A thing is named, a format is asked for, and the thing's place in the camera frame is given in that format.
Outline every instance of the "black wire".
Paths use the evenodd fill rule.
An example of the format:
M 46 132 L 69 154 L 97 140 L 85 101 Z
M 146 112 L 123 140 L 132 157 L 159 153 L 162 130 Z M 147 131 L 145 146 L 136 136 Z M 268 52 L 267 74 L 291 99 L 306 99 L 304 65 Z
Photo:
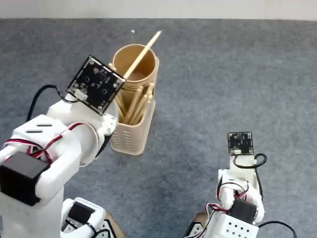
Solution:
M 65 220 L 65 223 L 69 224 L 72 228 L 77 229 L 78 227 L 72 224 L 69 220 Z
M 258 168 L 255 168 L 254 170 L 256 171 L 256 176 L 257 176 L 257 180 L 258 180 L 258 184 L 259 184 L 259 191 L 260 191 L 260 195 L 261 195 L 262 201 L 263 201 L 263 189 L 262 189 L 260 176 L 259 176 L 259 173 L 258 173 Z
M 258 180 L 258 184 L 259 184 L 260 195 L 261 195 L 262 201 L 263 201 L 263 188 L 262 188 L 260 176 L 259 176 L 259 173 L 258 173 L 258 167 L 261 167 L 262 165 L 264 165 L 267 162 L 267 156 L 266 156 L 266 154 L 259 153 L 259 154 L 256 154 L 254 156 L 254 159 L 256 160 L 258 157 L 261 157 L 261 156 L 263 157 L 263 160 L 260 163 L 257 163 L 255 165 L 251 165 L 251 166 L 242 166 L 242 165 L 236 164 L 236 159 L 238 158 L 238 155 L 236 155 L 234 157 L 233 164 L 235 166 L 237 166 L 238 168 L 241 168 L 241 169 L 254 169 L 255 170 L 256 176 L 257 176 L 257 180 Z
M 64 101 L 64 102 L 67 102 L 67 103 L 77 103 L 78 100 L 75 100 L 75 101 L 71 101 L 71 100 L 68 100 L 68 99 L 65 99 L 65 97 L 62 95 L 62 92 L 58 90 L 57 86 L 56 85 L 52 85 L 52 84 L 47 84 L 47 85 L 44 85 L 43 87 L 41 87 L 37 93 L 34 95 L 34 98 L 32 100 L 32 103 L 31 103 L 31 106 L 30 106 L 30 109 L 29 109 L 29 113 L 28 113 L 28 116 L 26 118 L 26 122 L 28 122 L 31 117 L 32 117 L 32 113 L 33 113 L 33 110 L 34 110 L 34 107 L 35 107 L 35 104 L 36 104 L 36 101 L 37 99 L 39 98 L 39 96 L 41 95 L 41 93 L 43 93 L 43 91 L 45 91 L 46 89 L 49 89 L 49 88 L 53 88 L 56 90 L 57 94 L 59 95 L 59 97 Z
M 108 232 L 108 238 L 111 238 L 110 231 L 108 229 L 102 229 L 102 230 L 96 232 L 91 238 L 96 238 L 99 234 L 101 234 L 103 232 Z
M 280 224 L 283 225 L 285 227 L 287 227 L 288 229 L 290 229 L 293 232 L 294 238 L 297 238 L 297 234 L 296 231 L 294 230 L 294 228 L 292 228 L 290 225 L 284 223 L 284 222 L 280 222 L 280 221 L 269 221 L 269 222 L 264 222 L 262 224 L 259 225 L 259 228 L 264 227 L 268 224 Z
M 89 222 L 87 222 L 86 225 L 88 225 L 89 228 L 94 232 L 94 235 L 96 235 L 97 231 L 96 231 L 96 229 L 94 228 L 94 226 L 91 225 Z
M 258 157 L 262 156 L 263 157 L 263 160 L 260 162 L 260 163 L 257 163 L 255 165 L 251 165 L 251 166 L 242 166 L 242 165 L 238 165 L 236 164 L 236 159 L 238 158 L 238 155 L 236 155 L 234 157 L 234 160 L 233 160 L 233 164 L 235 166 L 237 166 L 238 168 L 241 168 L 241 169 L 256 169 L 258 167 L 261 167 L 262 165 L 264 165 L 266 162 L 267 162 L 267 156 L 266 154 L 263 154 L 263 153 L 259 153 L 259 154 L 256 154 L 254 156 L 254 159 L 256 160 Z

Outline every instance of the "white wire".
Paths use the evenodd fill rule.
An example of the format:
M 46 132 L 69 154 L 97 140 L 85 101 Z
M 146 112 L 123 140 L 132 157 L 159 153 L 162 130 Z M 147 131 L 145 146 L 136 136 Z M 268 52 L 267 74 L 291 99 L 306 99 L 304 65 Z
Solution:
M 213 207 L 219 207 L 219 208 L 221 208 L 221 206 L 219 205 L 219 204 L 216 204 L 216 203 L 207 203 L 207 205 L 206 205 L 206 211 L 207 211 L 207 215 L 208 215 L 208 218 L 207 218 L 207 221 L 206 221 L 206 225 L 210 222 L 210 219 L 211 219 L 211 215 L 210 215 L 210 213 L 209 213 L 209 206 L 211 206 L 211 208 L 213 209 Z M 201 231 L 201 232 L 199 232 L 198 234 L 196 234 L 196 235 L 194 235 L 194 236 L 186 236 L 186 237 L 184 237 L 184 238 L 196 238 L 196 237 L 198 237 L 198 236 L 201 236 L 201 234 L 202 234 L 202 232 L 206 232 L 206 230 L 207 229 L 205 229 L 206 227 L 204 227 L 203 228 L 203 230 Z

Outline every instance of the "chopstick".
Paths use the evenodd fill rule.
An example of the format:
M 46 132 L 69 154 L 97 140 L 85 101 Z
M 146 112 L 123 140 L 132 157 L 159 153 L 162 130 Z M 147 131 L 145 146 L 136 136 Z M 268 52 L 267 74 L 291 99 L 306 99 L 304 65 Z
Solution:
M 127 79 L 132 72 L 135 70 L 135 68 L 138 66 L 138 64 L 140 63 L 140 61 L 143 59 L 143 57 L 145 56 L 145 54 L 148 52 L 148 50 L 152 47 L 152 45 L 155 43 L 155 41 L 158 39 L 159 35 L 161 34 L 161 31 L 158 31 L 153 37 L 152 39 L 148 42 L 148 44 L 143 48 L 143 50 L 141 51 L 141 53 L 138 55 L 138 57 L 134 60 L 134 62 L 132 63 L 132 65 L 130 66 L 130 68 L 127 70 L 127 72 L 124 74 L 124 78 Z
M 142 92 L 143 92 L 143 86 L 140 86 L 140 87 L 136 90 L 136 92 L 135 92 L 135 94 L 134 94 L 134 96 L 133 96 L 131 105 L 130 105 L 130 107 L 129 107 L 129 110 L 128 110 L 127 114 L 126 114 L 125 117 L 124 117 L 124 120 L 123 120 L 123 123 L 124 123 L 124 124 L 128 124 L 128 122 L 130 121 L 131 116 L 132 116 L 132 113 L 133 113 L 133 111 L 134 111 L 134 109 L 135 109 L 135 106 L 137 105 L 137 103 L 138 103 L 138 101 L 139 101 L 139 98 L 140 98 Z
M 149 108 L 151 101 L 152 101 L 153 95 L 150 95 L 148 97 L 148 101 L 144 103 L 140 113 L 137 115 L 135 120 L 131 123 L 131 125 L 136 125 L 142 118 L 142 116 L 146 113 L 147 109 Z
M 147 100 L 148 100 L 148 96 L 146 94 L 144 94 L 143 97 L 141 98 L 138 106 L 136 107 L 136 110 L 134 110 L 134 114 L 133 114 L 130 122 L 134 122 L 135 118 L 138 116 L 140 110 L 142 109 L 144 103 L 146 103 Z
M 118 104 L 118 107 L 122 110 L 122 113 L 125 115 L 127 113 L 127 110 L 124 106 L 123 100 L 120 99 L 120 97 L 118 96 L 118 94 L 115 97 L 115 101 Z

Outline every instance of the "holder with holes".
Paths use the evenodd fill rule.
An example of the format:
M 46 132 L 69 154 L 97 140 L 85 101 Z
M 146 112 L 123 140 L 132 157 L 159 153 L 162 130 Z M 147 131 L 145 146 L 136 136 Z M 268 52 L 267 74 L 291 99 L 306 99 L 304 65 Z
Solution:
M 130 102 L 133 92 L 124 91 L 122 93 L 125 102 Z M 119 123 L 111 138 L 113 150 L 129 155 L 140 155 L 145 149 L 150 125 L 155 109 L 155 99 L 144 113 L 141 121 L 137 125 L 126 125 Z
M 215 214 L 206 237 L 215 238 L 256 238 L 259 227 L 243 222 L 227 214 Z

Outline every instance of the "wooden stick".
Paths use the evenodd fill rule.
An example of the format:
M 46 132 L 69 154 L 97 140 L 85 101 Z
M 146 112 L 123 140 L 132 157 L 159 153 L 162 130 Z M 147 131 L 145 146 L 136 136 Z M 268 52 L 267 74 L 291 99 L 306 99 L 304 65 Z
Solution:
M 135 94 L 134 94 L 134 96 L 133 96 L 131 105 L 130 105 L 130 107 L 129 107 L 129 110 L 128 110 L 127 114 L 126 114 L 125 117 L 124 117 L 124 120 L 123 120 L 123 123 L 124 123 L 124 124 L 128 124 L 128 122 L 130 121 L 130 118 L 131 118 L 131 116 L 132 116 L 132 114 L 133 114 L 133 112 L 134 112 L 135 106 L 137 105 L 137 103 L 138 103 L 138 101 L 139 101 L 139 98 L 140 98 L 142 92 L 143 92 L 143 86 L 140 86 L 140 87 L 136 90 L 136 92 L 135 92 Z
M 138 66 L 140 61 L 143 59 L 145 54 L 148 52 L 148 50 L 152 47 L 152 45 L 155 43 L 155 41 L 158 39 L 159 35 L 161 34 L 161 31 L 158 31 L 152 39 L 148 42 L 148 44 L 144 47 L 144 49 L 141 51 L 141 53 L 138 55 L 138 57 L 134 60 L 130 68 L 127 70 L 127 72 L 124 74 L 124 78 L 127 79 L 132 72 L 135 70 L 135 68 Z
M 125 108 L 125 106 L 123 104 L 123 101 L 120 100 L 118 95 L 116 95 L 115 101 L 117 102 L 118 106 L 120 107 L 120 109 L 122 110 L 123 114 L 125 115 L 127 113 L 127 110 L 126 110 L 126 108 Z
M 141 120 L 143 115 L 146 113 L 147 109 L 150 107 L 152 98 L 153 98 L 153 95 L 150 95 L 148 101 L 144 103 L 140 113 L 138 114 L 138 116 L 135 118 L 135 120 L 133 121 L 131 125 L 136 125 Z
M 149 84 L 149 87 L 148 87 L 148 89 L 147 89 L 147 92 L 146 92 L 146 95 L 152 95 L 153 94 L 153 89 L 154 89 L 154 86 L 155 86 L 155 83 L 150 83 Z
M 143 105 L 147 102 L 148 100 L 148 96 L 146 94 L 143 95 L 143 97 L 141 98 L 136 110 L 134 111 L 134 114 L 130 120 L 130 122 L 134 122 L 135 118 L 138 116 L 138 114 L 140 113 L 140 110 L 142 109 Z
M 120 100 L 121 104 L 122 104 L 122 109 L 123 111 L 125 111 L 125 113 L 127 113 L 127 108 L 125 107 L 125 104 L 124 104 L 124 100 L 123 100 L 123 97 L 122 97 L 122 91 L 120 90 L 117 94 L 118 96 L 118 99 Z
M 118 111 L 119 111 L 119 122 L 121 122 L 123 120 L 123 118 L 124 118 L 124 114 L 123 114 L 123 112 L 122 112 L 120 107 L 118 107 Z

